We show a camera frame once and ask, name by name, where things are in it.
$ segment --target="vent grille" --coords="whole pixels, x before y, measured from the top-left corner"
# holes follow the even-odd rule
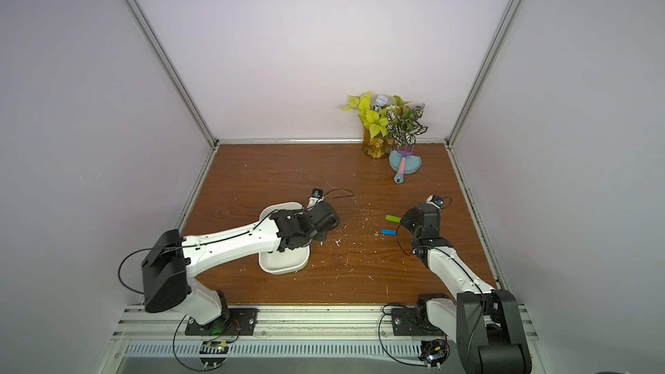
[[[386,340],[384,347],[394,357],[416,358],[420,355],[420,342]],[[222,353],[205,349],[200,341],[176,341],[179,357],[198,357]],[[171,341],[132,340],[125,352],[126,357],[171,357]],[[238,341],[229,345],[228,357],[369,357],[388,358],[378,341]]]

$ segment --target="pink handle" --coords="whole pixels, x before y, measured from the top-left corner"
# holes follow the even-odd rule
[[[400,162],[400,168],[397,170],[397,173],[404,175],[404,168],[406,168],[406,156],[402,158],[402,161]]]

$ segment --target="yellow-green leaves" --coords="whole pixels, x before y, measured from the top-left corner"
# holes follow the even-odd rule
[[[370,100],[372,98],[372,93],[369,91],[362,95],[358,103],[358,110],[370,110]]]
[[[378,121],[378,113],[374,110],[367,110],[365,111],[365,118],[368,122],[375,123]]]
[[[360,97],[348,96],[348,105],[342,110],[349,112],[351,110],[358,112],[358,117],[361,118],[362,125],[365,129],[370,130],[370,136],[374,137],[381,133],[383,136],[388,134],[386,126],[389,121],[386,118],[386,110],[379,109],[378,112],[371,110],[370,100],[372,93],[369,91]]]
[[[365,110],[370,110],[371,98],[372,94],[369,91],[363,94],[361,97],[348,96],[348,105],[345,106],[342,109],[342,111],[349,112],[351,110],[358,110],[360,114],[360,112],[364,112]]]
[[[388,129],[386,128],[386,126],[389,123],[388,119],[386,117],[381,116],[378,112],[375,112],[374,110],[365,111],[365,116],[362,123],[363,125],[367,123],[365,125],[365,128],[370,130],[370,137],[378,135],[379,132],[381,132],[383,136],[388,134]]]

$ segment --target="black cable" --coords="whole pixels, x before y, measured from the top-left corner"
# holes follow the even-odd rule
[[[178,335],[178,330],[180,329],[180,325],[182,325],[182,322],[185,320],[185,318],[187,318],[187,315],[185,315],[185,316],[182,317],[182,320],[181,320],[180,323],[178,324],[178,327],[176,328],[176,331],[173,332],[173,341],[171,341],[171,350],[172,350],[172,352],[173,352],[173,356],[176,358],[176,361],[179,362],[180,365],[182,365],[182,366],[185,367],[186,369],[188,369],[188,370],[192,370],[192,371],[198,371],[199,373],[206,373],[206,372],[208,372],[208,371],[212,371],[212,370],[216,370],[216,369],[220,368],[220,367],[221,367],[221,364],[216,365],[216,366],[215,366],[214,368],[212,368],[212,369],[197,369],[197,368],[191,368],[190,366],[185,365],[182,361],[180,361],[180,358],[178,358],[178,355],[176,354],[176,335]]]
[[[448,345],[448,337],[445,334],[444,334],[443,338],[438,339],[438,340],[443,341],[443,343],[445,345],[443,358],[440,361],[438,361],[438,363],[440,364],[440,363],[444,363],[445,360],[447,360],[448,357],[450,356],[450,346]],[[437,339],[433,339],[433,340],[429,341],[427,344],[425,344],[421,349],[422,354],[425,355],[426,353],[431,353],[432,348],[434,347],[434,344],[435,344],[436,341],[437,341]]]
[[[254,226],[254,228],[252,229],[252,231],[256,230],[257,227],[260,226],[261,223],[262,223],[263,221],[265,221],[265,219],[268,218],[268,217],[270,216],[270,214],[272,214],[273,212],[277,212],[277,211],[279,211],[279,210],[272,210],[271,212],[268,212],[268,214],[267,214],[266,216],[264,216],[264,217],[261,219],[261,221],[259,221],[259,223],[256,224],[256,225]]]
[[[417,246],[417,247],[414,248],[414,250],[416,248],[429,248],[430,250],[437,250],[437,251],[445,254],[446,256],[448,256],[448,258],[450,260],[452,260],[455,264],[457,264],[461,268],[461,270],[464,272],[464,274],[466,274],[466,276],[471,280],[471,282],[473,282],[473,285],[476,287],[476,289],[478,289],[478,293],[480,293],[480,296],[483,299],[483,307],[480,309],[480,314],[478,315],[478,319],[476,320],[476,324],[473,326],[473,329],[471,330],[471,335],[469,335],[469,344],[466,347],[466,360],[468,361],[469,360],[469,354],[470,354],[470,351],[471,351],[471,340],[473,340],[473,335],[476,333],[476,328],[478,327],[478,323],[483,319],[483,315],[485,313],[485,307],[487,305],[487,302],[486,302],[486,299],[485,299],[485,294],[483,293],[483,290],[480,288],[480,286],[478,286],[478,284],[473,281],[473,278],[469,275],[469,273],[466,271],[466,269],[460,263],[458,263],[453,257],[451,257],[450,254],[446,253],[445,251],[441,250],[440,248],[433,247],[433,246]]]
[[[378,320],[378,343],[381,344],[381,349],[383,349],[383,352],[386,353],[386,355],[396,362],[404,365],[411,365],[412,367],[426,367],[425,364],[410,364],[410,363],[405,363],[404,361],[400,361],[393,357],[388,351],[386,350],[386,347],[383,346],[383,341],[381,341],[381,323],[383,322],[383,318],[387,317],[388,314],[383,312],[383,315],[381,315],[381,318]]]
[[[406,305],[403,305],[403,304],[401,304],[401,303],[394,303],[394,302],[393,302],[393,303],[387,303],[386,305],[383,305],[383,306],[381,307],[381,313],[383,313],[383,315],[381,315],[381,318],[380,318],[379,321],[378,321],[378,341],[379,341],[379,344],[381,344],[381,349],[383,349],[383,352],[386,353],[386,355],[387,355],[388,357],[392,358],[393,360],[395,360],[396,362],[398,362],[398,363],[400,363],[400,364],[404,364],[404,365],[412,365],[412,366],[414,366],[414,367],[427,367],[427,364],[421,365],[421,364],[410,364],[410,363],[402,362],[402,361],[396,359],[395,357],[393,357],[390,353],[388,353],[388,350],[386,350],[386,348],[383,346],[383,341],[381,340],[381,323],[383,322],[383,318],[385,318],[385,317],[387,317],[387,316],[390,315],[390,313],[386,313],[386,306],[395,306],[395,307],[400,307],[400,308],[410,309],[410,308],[409,308],[408,306],[406,306]],[[400,316],[400,318],[403,319],[403,320],[405,320],[405,321],[411,322],[411,323],[414,324],[415,326],[418,326],[418,324],[417,324],[416,322],[412,321],[412,320],[409,320],[409,319],[407,319],[407,318],[404,318],[403,316]],[[440,329],[437,329],[436,331],[430,331],[429,329],[424,329],[424,328],[422,328],[422,327],[419,327],[419,328],[422,329],[423,331],[430,332],[430,333],[432,333],[432,332],[438,332],[438,331],[440,330]],[[449,346],[448,346],[447,338],[444,338],[443,341],[445,342],[445,358],[444,358],[444,361],[445,361],[445,360],[447,360],[448,355],[450,354],[450,348],[449,348]]]
[[[137,250],[137,251],[135,251],[135,252],[129,253],[125,258],[122,259],[122,262],[120,263],[120,266],[118,266],[118,280],[120,280],[120,283],[121,283],[122,286],[126,287],[127,289],[131,290],[132,292],[136,292],[136,293],[138,293],[138,294],[143,295],[143,294],[145,294],[144,292],[141,292],[140,290],[136,290],[136,289],[134,289],[133,287],[129,287],[129,286],[127,286],[127,284],[126,284],[125,282],[122,281],[122,277],[121,277],[122,265],[124,264],[124,262],[127,261],[127,259],[128,259],[129,257],[132,257],[134,254],[136,254],[136,253],[141,253],[141,252],[145,252],[145,251],[149,251],[149,250],[164,250],[162,253],[168,253],[168,252],[172,252],[172,251],[175,251],[175,250],[179,250],[179,249],[181,249],[181,248],[190,248],[190,247],[207,246],[207,245],[209,245],[209,244],[215,244],[215,243],[223,242],[223,241],[226,241],[226,240],[230,240],[230,239],[235,238],[235,237],[244,236],[245,234],[249,234],[249,231],[245,231],[245,232],[243,232],[243,233],[241,233],[241,234],[237,234],[237,235],[235,235],[235,236],[233,236],[233,237],[227,237],[227,238],[224,238],[223,240],[216,240],[216,241],[211,241],[211,242],[202,243],[202,244],[192,244],[192,245],[190,245],[190,246],[168,247],[169,244],[176,244],[176,243],[182,242],[182,240],[178,240],[178,241],[175,241],[175,242],[169,243],[169,244],[165,245],[164,247],[148,247],[148,248],[141,248],[141,249],[139,249],[139,250]]]
[[[329,193],[335,192],[336,190],[343,190],[343,191],[344,191],[345,193],[347,193],[348,195],[331,196],[331,197],[328,198],[328,199],[348,198],[349,196],[355,196],[355,195],[356,195],[356,193],[353,192],[351,189],[335,188],[335,189],[331,189],[331,190],[329,190],[327,193],[323,194],[323,198],[325,199],[325,196],[326,196],[326,195],[328,195]]]
[[[236,337],[233,338],[232,341],[227,341],[227,342],[226,342],[227,345],[228,345],[228,344],[233,344],[234,342],[236,342],[236,341],[238,340],[238,338],[240,338],[240,322],[238,322],[238,320],[233,320],[233,321],[235,321],[235,322],[238,324],[238,333],[236,334]],[[212,341],[215,341],[215,340],[217,340],[217,338],[219,338],[220,336],[223,336],[223,335],[226,333],[226,331],[229,330],[230,327],[231,327],[231,324],[229,324],[229,326],[226,327],[226,329],[224,329],[224,331],[223,331],[220,335],[218,335],[218,336],[216,336],[216,337],[214,337],[214,338],[212,338],[212,339],[208,339],[208,340],[206,341],[207,344],[210,345],[210,343],[211,343]]]
[[[399,233],[399,231],[400,231],[400,227],[401,227],[401,226],[402,226],[402,223],[400,222],[399,225],[397,226],[397,228],[395,229],[395,240],[397,240],[397,245],[400,246],[400,250],[402,250],[402,253],[404,253],[405,256],[410,256],[410,254],[407,253],[407,252],[402,248],[402,245],[400,244],[400,239],[399,239],[399,237],[397,237],[397,236],[398,236],[398,233]]]
[[[326,194],[329,194],[329,193],[331,193],[331,192],[333,192],[333,191],[336,191],[336,190],[343,190],[343,191],[345,191],[346,193],[348,193],[348,195],[332,196],[332,197],[330,197],[329,199],[347,198],[347,197],[349,197],[349,196],[355,196],[355,195],[356,195],[352,190],[344,189],[344,188],[335,188],[335,189],[331,189],[331,190],[329,190],[327,193],[323,194],[323,196],[326,196]],[[310,207],[310,208],[306,208],[306,209],[304,209],[304,210],[301,210],[301,211],[307,211],[307,210],[309,210],[309,209],[311,209],[311,208],[313,208],[313,206]],[[263,217],[263,218],[262,218],[262,219],[261,219],[261,220],[260,220],[260,221],[259,221],[259,222],[258,222],[253,228],[252,228],[252,231],[256,230],[257,227],[258,227],[259,225],[261,225],[262,222],[265,221],[266,218],[268,218],[273,212],[276,212],[276,211],[279,211],[279,210],[272,210],[272,211],[269,212],[266,216],[264,216],[264,217]],[[133,287],[129,287],[129,286],[127,286],[127,284],[125,284],[125,282],[122,281],[122,277],[121,277],[122,265],[124,264],[124,262],[127,261],[127,259],[128,259],[129,257],[133,256],[134,254],[136,254],[136,253],[140,253],[140,252],[144,252],[144,251],[149,251],[149,250],[164,250],[162,253],[167,253],[167,252],[175,251],[175,250],[178,250],[178,249],[181,249],[181,248],[189,248],[189,247],[198,247],[198,248],[200,248],[200,247],[202,247],[202,246],[208,246],[208,245],[210,245],[210,244],[215,244],[215,243],[223,242],[223,241],[226,241],[226,240],[230,240],[230,239],[232,239],[232,238],[236,238],[236,237],[244,236],[245,234],[249,234],[249,233],[250,233],[250,231],[247,230],[247,231],[242,232],[242,233],[240,233],[240,234],[236,234],[235,236],[224,238],[223,240],[215,240],[215,241],[211,241],[211,242],[207,242],[207,243],[202,243],[202,244],[193,244],[193,245],[190,245],[190,246],[178,246],[178,247],[169,248],[169,247],[168,247],[168,244],[167,244],[167,245],[164,246],[164,247],[149,247],[149,248],[142,248],[142,249],[137,250],[137,251],[135,251],[135,252],[133,252],[133,253],[130,253],[127,257],[125,257],[124,259],[122,259],[122,262],[121,262],[120,266],[118,266],[118,280],[120,281],[120,283],[121,283],[122,286],[126,287],[127,289],[131,290],[132,292],[135,292],[135,293],[138,293],[138,294],[143,295],[143,294],[145,294],[144,292],[141,292],[140,290],[136,290],[136,289],[134,289]],[[176,244],[176,243],[179,243],[179,242],[181,242],[181,240],[179,240],[179,241],[175,241],[175,242],[172,242],[172,243],[170,243],[170,244]]]
[[[386,316],[391,315],[391,313],[386,313],[386,306],[394,306],[395,308],[404,308],[404,309],[409,309],[409,310],[411,309],[411,308],[408,307],[407,305],[403,305],[403,304],[401,304],[401,303],[395,303],[395,302],[393,302],[393,303],[387,303],[386,305],[383,305],[383,306],[381,307],[381,312],[383,312],[383,314],[386,315]],[[418,322],[416,322],[416,321],[412,321],[412,320],[410,320],[409,318],[405,318],[405,317],[403,317],[403,316],[400,316],[400,318],[403,319],[403,320],[405,320],[405,321],[407,321],[407,322],[410,322],[410,323],[414,324],[415,326],[418,326],[420,329],[422,329],[423,331],[425,331],[425,332],[427,332],[427,333],[437,333],[438,331],[441,330],[441,329],[435,329],[435,330],[432,331],[431,329],[426,329],[426,328],[423,328],[423,327],[419,326]]]
[[[442,199],[442,200],[445,200],[446,198],[450,199],[450,202],[449,202],[448,205],[446,205],[446,206],[441,206],[441,209],[442,209],[442,210],[445,209],[445,208],[447,208],[447,207],[449,207],[449,206],[451,206],[451,205],[453,204],[453,198],[450,198],[449,196],[444,196],[444,197],[441,198],[441,199]]]
[[[120,266],[118,266],[118,280],[121,281],[121,285],[122,285],[122,286],[127,287],[127,288],[128,288],[129,290],[131,290],[132,292],[136,292],[136,293],[139,293],[139,294],[143,295],[143,292],[141,292],[140,290],[136,290],[136,289],[134,289],[134,288],[132,288],[132,287],[127,286],[127,285],[125,284],[125,282],[122,281],[122,277],[121,277],[121,269],[122,269],[122,265],[124,264],[124,262],[127,261],[127,259],[128,259],[129,257],[132,257],[132,256],[133,256],[134,254],[136,254],[136,253],[141,253],[141,252],[144,252],[144,251],[146,251],[146,250],[153,250],[153,249],[154,249],[154,247],[142,248],[141,250],[137,250],[137,251],[135,251],[135,252],[133,252],[133,253],[130,253],[127,257],[125,257],[125,258],[122,259],[122,262],[121,262]]]

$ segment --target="blue plate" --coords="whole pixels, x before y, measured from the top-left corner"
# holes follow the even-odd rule
[[[390,167],[397,171],[400,168],[400,162],[402,161],[402,158],[403,156],[399,152],[390,152],[390,156],[388,157],[390,160]],[[404,162],[404,174],[407,175],[416,172],[418,168],[420,168],[421,164],[422,160],[420,159],[420,156],[407,156],[406,162]]]

